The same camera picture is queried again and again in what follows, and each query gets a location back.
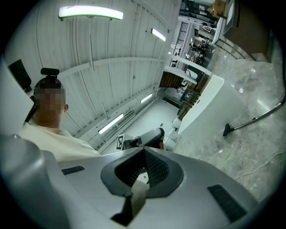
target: gray tile floor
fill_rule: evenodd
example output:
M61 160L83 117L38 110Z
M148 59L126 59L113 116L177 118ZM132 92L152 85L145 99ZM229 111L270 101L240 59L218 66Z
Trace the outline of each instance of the gray tile floor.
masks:
M242 92L247 101L246 111L231 126L242 124L264 113L280 101L282 86L282 56L278 42L274 42L272 63L236 60L216 48L208 66L214 74L230 82ZM267 118L223 137L223 130L205 144L196 147L179 139L175 153L207 161L232 178L250 173L266 163L275 153L286 151L286 106ZM286 153L276 155L270 163L255 173L238 178L257 200L269 195L282 174Z

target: fluorescent light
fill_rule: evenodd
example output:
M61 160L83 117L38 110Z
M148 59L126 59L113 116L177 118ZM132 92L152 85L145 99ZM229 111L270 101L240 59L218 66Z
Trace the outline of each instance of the fluorescent light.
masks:
M147 97L145 97L144 99L141 100L141 103L145 102L148 98L150 98L152 96L152 93L150 95L148 95Z
M59 9L59 18L74 16L102 16L122 19L123 12L92 5L72 5Z
M166 38L161 33L159 33L157 30L155 30L155 29L151 29L151 33L154 34L155 36L159 37L163 41L166 40Z
M111 128L115 123L117 123L122 118L123 118L123 114L119 115L117 118L113 119L110 123L108 123L105 127L103 127L98 133L102 134L107 129Z

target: short dark hair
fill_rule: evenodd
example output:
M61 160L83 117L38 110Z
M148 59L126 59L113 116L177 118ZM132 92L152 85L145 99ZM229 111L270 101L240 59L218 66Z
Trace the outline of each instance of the short dark hair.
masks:
M41 79L35 86L34 96L36 96L37 91L41 89L60 89L60 93L64 97L64 101L66 101L66 93L63 88L62 83L56 78L56 76L47 76Z

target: person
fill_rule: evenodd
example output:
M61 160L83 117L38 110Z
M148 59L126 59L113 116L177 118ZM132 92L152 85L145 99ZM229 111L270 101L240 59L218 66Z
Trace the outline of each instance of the person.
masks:
M56 77L41 79L34 90L34 100L38 106L34 114L36 125L25 123L20 137L35 143L41 150L52 152L58 162L100 156L85 141L60 129L63 114L68 110L65 99L65 90Z

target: white ceiling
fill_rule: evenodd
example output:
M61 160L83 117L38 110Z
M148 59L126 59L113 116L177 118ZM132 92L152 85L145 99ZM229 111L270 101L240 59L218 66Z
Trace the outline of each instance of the white ceiling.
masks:
M58 18L61 6L75 4L108 7L124 16L94 17L89 35L89 18ZM62 128L98 148L97 131L110 121L105 113L113 119L127 112L160 82L180 5L180 0L42 1L19 25L4 57L8 65L22 59L32 88L43 78L42 67L59 69L69 105ZM164 34L166 42L151 28Z

